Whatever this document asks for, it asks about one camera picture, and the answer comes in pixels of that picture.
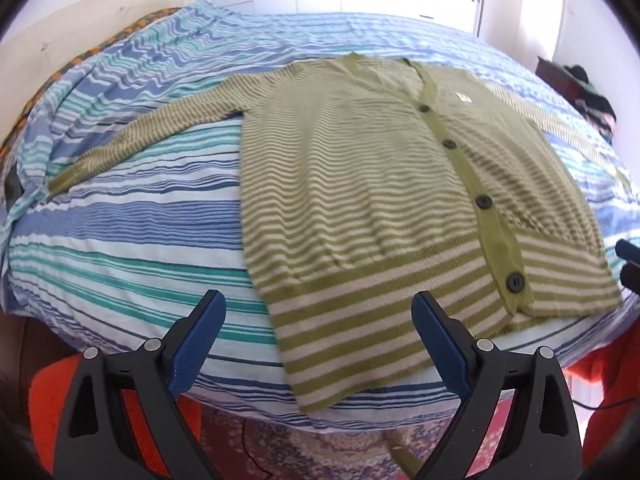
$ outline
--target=red cloth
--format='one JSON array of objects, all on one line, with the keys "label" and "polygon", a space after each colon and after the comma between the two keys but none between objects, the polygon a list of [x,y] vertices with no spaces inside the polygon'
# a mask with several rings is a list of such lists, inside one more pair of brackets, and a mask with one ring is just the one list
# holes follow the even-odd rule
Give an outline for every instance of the red cloth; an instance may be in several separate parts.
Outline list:
[{"label": "red cloth", "polygon": [[[590,383],[602,383],[601,406],[640,396],[640,318],[613,343],[595,350],[569,367],[569,372]],[[582,446],[584,466],[588,467],[618,430],[633,406],[593,412]]]},{"label": "red cloth", "polygon": [[[33,378],[29,389],[29,420],[33,443],[40,462],[50,473],[53,471],[53,457],[60,416],[65,405],[66,393],[71,386],[79,361],[80,355],[75,355],[43,368]],[[169,476],[146,425],[136,393],[124,390],[123,394],[131,427],[146,466],[151,471]],[[178,407],[191,432],[199,441],[202,428],[201,405],[195,400],[180,397]]]}]

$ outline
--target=bed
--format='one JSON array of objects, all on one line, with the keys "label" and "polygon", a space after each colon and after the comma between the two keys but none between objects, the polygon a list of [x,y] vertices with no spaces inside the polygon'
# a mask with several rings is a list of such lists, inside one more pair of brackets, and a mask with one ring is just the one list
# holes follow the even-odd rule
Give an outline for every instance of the bed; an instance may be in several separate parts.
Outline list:
[{"label": "bed", "polygon": [[[78,349],[137,348],[162,336],[208,288],[227,298],[225,325],[190,396],[242,416],[316,432],[383,430],[450,416],[458,400],[434,368],[303,414],[287,384],[265,304],[242,259],[241,118],[163,140],[51,202],[46,180],[162,104],[235,73],[351,52],[463,68],[578,128],[614,175],[547,135],[600,223],[607,259],[620,238],[640,242],[638,188],[610,146],[531,72],[476,38],[423,20],[374,14],[257,16],[204,0],[79,62],[37,101],[12,149],[24,192],[2,209],[2,306],[33,316]],[[542,344],[569,365],[626,330],[640,312],[533,321],[495,338],[500,348]]]}]

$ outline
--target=bed sheet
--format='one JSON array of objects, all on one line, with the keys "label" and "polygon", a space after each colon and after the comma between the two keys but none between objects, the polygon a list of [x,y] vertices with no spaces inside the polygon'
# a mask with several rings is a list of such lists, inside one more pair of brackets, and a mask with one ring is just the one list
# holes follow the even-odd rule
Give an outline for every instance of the bed sheet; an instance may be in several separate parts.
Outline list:
[{"label": "bed sheet", "polygon": [[[35,105],[15,158],[24,195],[5,215],[2,304],[35,316],[76,348],[137,348],[187,315],[208,288],[228,315],[190,395],[244,416],[310,431],[395,428],[450,416],[458,401],[433,368],[310,415],[287,385],[265,304],[242,260],[241,118],[201,124],[149,147],[46,203],[45,181],[124,124],[233,73],[350,52],[409,57],[469,70],[561,116],[630,180],[612,149],[540,79],[476,38],[372,14],[244,15],[199,0],[67,72]],[[638,188],[624,186],[547,135],[598,219],[618,277],[619,238],[640,242]],[[638,316],[637,297],[603,316],[533,321],[498,346],[554,348],[563,365]]]}]

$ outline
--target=white sticker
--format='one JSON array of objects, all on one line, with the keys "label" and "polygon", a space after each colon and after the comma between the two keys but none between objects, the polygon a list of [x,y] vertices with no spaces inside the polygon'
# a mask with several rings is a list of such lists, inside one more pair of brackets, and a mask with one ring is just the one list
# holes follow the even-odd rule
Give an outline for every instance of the white sticker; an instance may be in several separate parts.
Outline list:
[{"label": "white sticker", "polygon": [[456,95],[460,98],[463,103],[472,103],[473,101],[467,95],[461,94],[460,92],[456,92]]}]

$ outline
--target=patterned rug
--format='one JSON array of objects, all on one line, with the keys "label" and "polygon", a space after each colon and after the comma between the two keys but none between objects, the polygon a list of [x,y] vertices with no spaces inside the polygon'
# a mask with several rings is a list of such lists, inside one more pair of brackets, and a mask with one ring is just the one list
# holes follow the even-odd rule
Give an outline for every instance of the patterned rug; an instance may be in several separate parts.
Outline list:
[{"label": "patterned rug", "polygon": [[[468,476],[490,464],[510,405],[510,399],[498,404]],[[319,434],[206,408],[201,441],[225,480],[407,480],[386,443],[400,441],[426,460],[449,421],[402,430]]]}]

